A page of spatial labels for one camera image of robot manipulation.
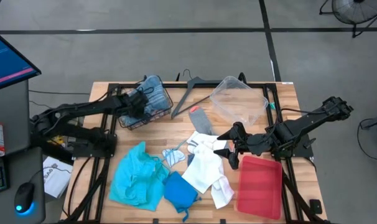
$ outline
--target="wooden table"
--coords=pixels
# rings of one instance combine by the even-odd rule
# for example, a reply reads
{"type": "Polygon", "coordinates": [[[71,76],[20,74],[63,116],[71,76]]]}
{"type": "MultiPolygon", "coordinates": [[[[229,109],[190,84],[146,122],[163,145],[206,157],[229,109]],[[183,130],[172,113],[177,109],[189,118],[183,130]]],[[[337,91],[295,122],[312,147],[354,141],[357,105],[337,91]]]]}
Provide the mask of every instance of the wooden table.
{"type": "MultiPolygon", "coordinates": [[[[103,95],[108,89],[109,82],[95,82],[90,95],[90,101],[98,99],[103,95]]],[[[276,83],[279,102],[281,108],[294,108],[299,109],[299,104],[296,97],[296,92],[294,85],[292,83],[276,83]]],[[[168,88],[174,105],[176,105],[183,94],[185,93],[185,88],[168,88]]],[[[191,105],[212,92],[211,88],[197,88],[194,89],[188,96],[186,102],[182,108],[191,105]]],[[[220,118],[213,110],[211,101],[205,100],[199,104],[206,112],[208,118],[210,119],[214,130],[222,134],[231,128],[231,124],[220,118]]],[[[284,119],[296,119],[300,116],[299,113],[287,111],[283,113],[284,119]]],[[[100,126],[101,114],[87,116],[85,118],[84,127],[93,128],[100,126]]],[[[264,133],[265,127],[268,126],[268,120],[266,112],[261,115],[256,123],[250,128],[246,128],[248,133],[264,133]]],[[[117,124],[116,134],[118,135],[118,145],[114,157],[111,159],[108,180],[106,185],[105,201],[103,204],[103,214],[101,216],[102,223],[152,223],[153,218],[158,218],[160,223],[181,223],[184,213],[177,213],[175,208],[164,198],[161,199],[158,204],[157,210],[155,212],[150,212],[147,210],[140,210],[127,205],[122,205],[108,199],[109,187],[111,181],[114,177],[114,172],[120,160],[127,154],[130,148],[137,145],[141,141],[146,142],[146,152],[149,154],[162,156],[161,151],[163,149],[168,149],[175,147],[178,143],[187,139],[195,131],[193,124],[190,121],[188,111],[178,115],[175,119],[171,120],[170,115],[158,119],[155,122],[149,123],[145,126],[141,126],[133,131],[123,129],[117,124]]],[[[184,153],[188,153],[187,145],[184,144],[180,150],[184,153]]],[[[270,153],[263,153],[262,158],[272,159],[270,153]]],[[[82,166],[86,159],[77,159],[73,165],[72,177],[70,179],[70,185],[68,186],[67,197],[64,203],[64,208],[68,207],[68,196],[70,195],[72,183],[77,176],[78,170],[82,166]]],[[[227,176],[230,186],[233,190],[238,188],[239,180],[239,170],[232,170],[228,161],[226,159],[224,162],[225,175],[227,176]]],[[[310,199],[319,199],[322,202],[322,196],[320,193],[319,183],[317,181],[317,176],[315,169],[312,164],[303,158],[293,158],[294,171],[297,181],[297,187],[300,194],[306,202],[310,199]]],[[[75,187],[73,198],[72,198],[72,211],[78,206],[82,198],[85,196],[88,185],[90,181],[90,175],[92,170],[93,159],[91,159],[86,167],[83,169],[77,186],[75,187]]],[[[103,163],[100,161],[99,172],[101,170],[103,163]]],[[[173,166],[173,170],[180,172],[181,174],[187,168],[187,161],[182,161],[173,166]]],[[[293,198],[291,193],[288,192],[289,205],[292,219],[296,219],[295,207],[293,203],[293,198]]],[[[225,207],[221,209],[216,209],[213,203],[210,189],[208,189],[204,195],[201,195],[203,200],[194,203],[190,208],[190,216],[187,223],[220,223],[220,219],[226,219],[227,223],[285,223],[284,212],[281,206],[281,219],[280,220],[268,220],[262,217],[257,217],[254,215],[248,215],[245,213],[240,213],[236,210],[236,194],[233,200],[225,207]]],[[[95,194],[91,206],[90,219],[94,219],[95,211],[97,206],[98,193],[95,194]]],[[[322,202],[323,214],[319,215],[323,219],[327,219],[325,214],[325,208],[322,202]]]]}

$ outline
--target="monitor screen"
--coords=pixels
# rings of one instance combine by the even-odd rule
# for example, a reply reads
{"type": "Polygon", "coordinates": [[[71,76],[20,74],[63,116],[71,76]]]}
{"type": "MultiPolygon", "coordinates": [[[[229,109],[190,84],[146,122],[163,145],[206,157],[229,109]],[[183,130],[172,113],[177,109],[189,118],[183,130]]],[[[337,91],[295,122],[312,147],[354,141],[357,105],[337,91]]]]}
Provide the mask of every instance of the monitor screen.
{"type": "Polygon", "coordinates": [[[39,74],[33,64],[0,37],[0,88],[39,74]]]}

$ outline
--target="clear plastic container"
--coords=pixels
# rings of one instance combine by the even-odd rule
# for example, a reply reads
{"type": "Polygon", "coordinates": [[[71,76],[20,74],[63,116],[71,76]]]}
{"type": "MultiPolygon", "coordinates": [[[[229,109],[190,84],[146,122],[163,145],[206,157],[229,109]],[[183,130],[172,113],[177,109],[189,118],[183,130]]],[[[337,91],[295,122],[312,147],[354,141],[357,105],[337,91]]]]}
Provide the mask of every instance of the clear plastic container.
{"type": "Polygon", "coordinates": [[[253,125],[269,104],[265,97],[232,76],[226,77],[210,98],[223,119],[231,123],[240,121],[245,126],[253,125]]]}

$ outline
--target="paper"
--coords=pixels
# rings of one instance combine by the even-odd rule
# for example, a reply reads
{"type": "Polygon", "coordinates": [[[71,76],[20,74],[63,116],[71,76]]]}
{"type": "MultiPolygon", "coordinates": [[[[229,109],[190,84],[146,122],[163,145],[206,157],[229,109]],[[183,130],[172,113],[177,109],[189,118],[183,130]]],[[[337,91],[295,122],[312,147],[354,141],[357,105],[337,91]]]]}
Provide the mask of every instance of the paper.
{"type": "MultiPolygon", "coordinates": [[[[68,170],[72,172],[72,166],[64,162],[60,162],[52,157],[46,158],[43,163],[45,167],[56,167],[60,170],[68,170]]],[[[59,198],[63,194],[70,182],[71,174],[67,171],[60,171],[58,169],[46,168],[44,169],[44,184],[45,192],[55,198],[59,198]]]]}

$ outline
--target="red plastic tray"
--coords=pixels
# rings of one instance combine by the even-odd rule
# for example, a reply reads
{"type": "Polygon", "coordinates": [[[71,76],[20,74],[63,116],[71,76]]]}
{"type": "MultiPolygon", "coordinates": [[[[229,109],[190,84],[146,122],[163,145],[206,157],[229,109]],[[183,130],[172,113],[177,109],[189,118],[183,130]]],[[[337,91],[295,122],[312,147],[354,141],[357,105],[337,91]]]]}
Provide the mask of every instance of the red plastic tray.
{"type": "Polygon", "coordinates": [[[273,220],[281,216],[281,163],[244,156],[237,209],[273,220]]]}

